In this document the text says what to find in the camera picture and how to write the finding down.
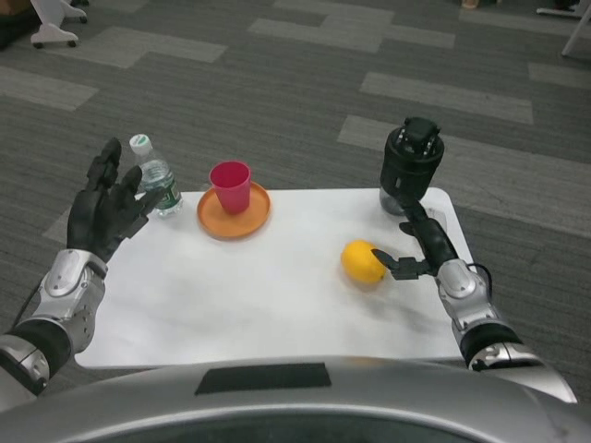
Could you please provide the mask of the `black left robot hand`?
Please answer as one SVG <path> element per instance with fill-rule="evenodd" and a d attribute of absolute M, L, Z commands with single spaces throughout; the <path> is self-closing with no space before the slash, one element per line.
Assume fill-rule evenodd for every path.
<path fill-rule="evenodd" d="M 119 178 L 121 153 L 120 141 L 110 138 L 94 157 L 87 184 L 76 194 L 67 221 L 66 247 L 92 253 L 104 263 L 148 222 L 165 193 L 155 188 L 136 198 L 142 171 L 134 166 Z"/>

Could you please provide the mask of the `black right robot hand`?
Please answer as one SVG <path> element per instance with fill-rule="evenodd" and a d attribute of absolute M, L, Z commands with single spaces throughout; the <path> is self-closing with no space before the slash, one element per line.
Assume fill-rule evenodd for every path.
<path fill-rule="evenodd" d="M 403 211 L 407 221 L 400 229 L 418 241 L 424 259 L 401 257 L 396 260 L 386 252 L 373 248 L 371 253 L 397 281 L 417 280 L 422 275 L 436 277 L 444 263 L 459 256 L 440 223 L 429 217 L 419 200 L 412 195 L 397 192 L 393 199 Z"/>

